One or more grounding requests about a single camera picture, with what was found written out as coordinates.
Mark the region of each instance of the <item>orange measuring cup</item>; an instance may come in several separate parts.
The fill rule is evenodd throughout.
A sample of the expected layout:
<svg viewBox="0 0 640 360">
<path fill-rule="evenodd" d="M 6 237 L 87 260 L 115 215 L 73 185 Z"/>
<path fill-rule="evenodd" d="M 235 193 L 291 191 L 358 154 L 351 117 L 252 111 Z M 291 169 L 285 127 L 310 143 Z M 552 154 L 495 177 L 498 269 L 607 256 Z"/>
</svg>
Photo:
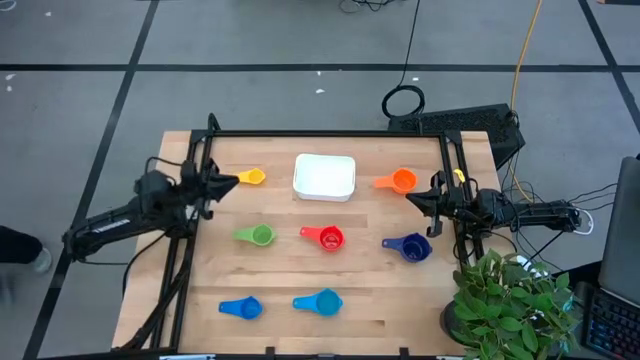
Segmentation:
<svg viewBox="0 0 640 360">
<path fill-rule="evenodd" d="M 376 179 L 374 186 L 377 188 L 390 187 L 398 194 L 407 194 L 418 184 L 418 176 L 413 171 L 400 168 L 393 174 Z"/>
</svg>

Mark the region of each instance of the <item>yellow cable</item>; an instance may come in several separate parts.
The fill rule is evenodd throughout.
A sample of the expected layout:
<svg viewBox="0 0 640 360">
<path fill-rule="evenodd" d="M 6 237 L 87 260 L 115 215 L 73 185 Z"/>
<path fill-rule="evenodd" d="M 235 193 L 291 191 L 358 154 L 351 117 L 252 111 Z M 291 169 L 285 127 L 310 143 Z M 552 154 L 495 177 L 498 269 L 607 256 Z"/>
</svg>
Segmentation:
<svg viewBox="0 0 640 360">
<path fill-rule="evenodd" d="M 540 13 L 540 7 L 542 6 L 542 0 L 538 0 L 538 5 L 536 6 L 536 12 L 533 14 L 531 18 L 531 23 L 529 24 L 529 31 L 527 31 L 527 38 L 524 40 L 524 44 L 522 45 L 522 51 L 520 52 L 520 59 L 518 59 L 518 65 L 516 66 L 516 71 L 513 75 L 513 86 L 511 87 L 511 110 L 515 108 L 516 105 L 516 92 L 518 91 L 518 80 L 520 78 L 520 67 L 522 66 L 522 62 L 524 61 L 524 56 L 527 53 L 527 48 L 529 47 L 529 39 L 531 39 L 531 34 L 533 33 L 533 28 L 536 25 L 536 21 L 538 20 L 538 14 Z M 527 199 L 528 202 L 533 202 L 520 186 L 520 182 L 516 177 L 515 172 L 513 171 L 513 167 L 511 166 L 511 161 L 509 161 L 509 172 L 513 176 L 513 180 L 520 191 L 520 194 Z"/>
</svg>

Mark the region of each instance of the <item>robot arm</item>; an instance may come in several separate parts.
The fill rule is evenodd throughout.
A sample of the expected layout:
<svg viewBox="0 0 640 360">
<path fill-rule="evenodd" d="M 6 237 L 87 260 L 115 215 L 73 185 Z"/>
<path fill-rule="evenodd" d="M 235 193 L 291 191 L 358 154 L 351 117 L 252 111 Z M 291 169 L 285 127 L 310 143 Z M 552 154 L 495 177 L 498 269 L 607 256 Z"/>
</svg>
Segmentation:
<svg viewBox="0 0 640 360">
<path fill-rule="evenodd" d="M 83 261 L 106 244 L 154 230 L 188 235 L 187 207 L 210 219 L 210 200 L 220 201 L 238 183 L 236 176 L 219 174 L 211 159 L 205 169 L 199 174 L 195 163 L 185 161 L 179 184 L 157 170 L 145 173 L 135 182 L 136 196 L 127 205 L 83 220 L 63 235 L 67 253 Z"/>
<path fill-rule="evenodd" d="M 516 204 L 493 189 L 480 189 L 475 198 L 465 199 L 460 187 L 443 192 L 444 184 L 445 173 L 439 171 L 431 178 L 431 190 L 406 195 L 424 216 L 431 217 L 431 226 L 427 228 L 429 237 L 442 233 L 440 216 L 465 223 L 472 235 L 506 226 L 546 226 L 552 230 L 571 232 L 581 223 L 579 211 L 564 200 Z"/>
</svg>

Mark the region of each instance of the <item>measuring cup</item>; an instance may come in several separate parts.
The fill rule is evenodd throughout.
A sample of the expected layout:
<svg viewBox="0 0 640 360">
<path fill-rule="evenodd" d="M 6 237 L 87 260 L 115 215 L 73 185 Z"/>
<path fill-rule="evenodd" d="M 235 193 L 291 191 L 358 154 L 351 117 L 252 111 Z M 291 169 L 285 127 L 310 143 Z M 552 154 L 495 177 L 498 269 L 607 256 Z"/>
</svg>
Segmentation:
<svg viewBox="0 0 640 360">
<path fill-rule="evenodd" d="M 264 172 L 258 168 L 243 171 L 236 176 L 238 176 L 240 182 L 253 185 L 260 184 L 267 177 Z"/>
<path fill-rule="evenodd" d="M 418 176 L 411 170 L 400 168 L 393 174 L 376 179 L 374 186 L 376 188 L 390 187 L 398 194 L 407 194 L 413 190 L 418 184 Z"/>
<path fill-rule="evenodd" d="M 317 242 L 326 251 L 336 251 L 344 245 L 344 235 L 335 225 L 327 227 L 303 226 L 300 236 L 308 237 Z"/>
<path fill-rule="evenodd" d="M 245 320 L 257 318 L 262 313 L 262 304 L 253 296 L 240 300 L 221 301 L 218 311 L 239 316 Z"/>
<path fill-rule="evenodd" d="M 267 246 L 276 237 L 276 232 L 266 224 L 244 228 L 233 232 L 236 240 L 245 240 L 258 246 Z"/>
<path fill-rule="evenodd" d="M 384 239 L 382 247 L 399 251 L 408 262 L 420 262 L 426 259 L 432 250 L 427 239 L 418 233 L 398 239 Z"/>
<path fill-rule="evenodd" d="M 331 289 L 324 289 L 311 296 L 301 296 L 293 299 L 293 308 L 311 310 L 322 316 L 333 316 L 340 311 L 342 299 Z"/>
</svg>

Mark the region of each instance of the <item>red measuring cup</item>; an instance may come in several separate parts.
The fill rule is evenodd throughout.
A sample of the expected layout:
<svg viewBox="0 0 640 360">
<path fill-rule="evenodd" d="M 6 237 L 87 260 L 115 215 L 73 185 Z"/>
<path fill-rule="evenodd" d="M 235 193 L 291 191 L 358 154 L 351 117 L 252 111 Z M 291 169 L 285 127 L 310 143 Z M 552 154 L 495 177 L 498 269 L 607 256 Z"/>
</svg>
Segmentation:
<svg viewBox="0 0 640 360">
<path fill-rule="evenodd" d="M 326 227 L 303 226 L 300 236 L 308 237 L 317 242 L 326 251 L 336 251 L 344 245 L 344 235 L 335 225 Z"/>
</svg>

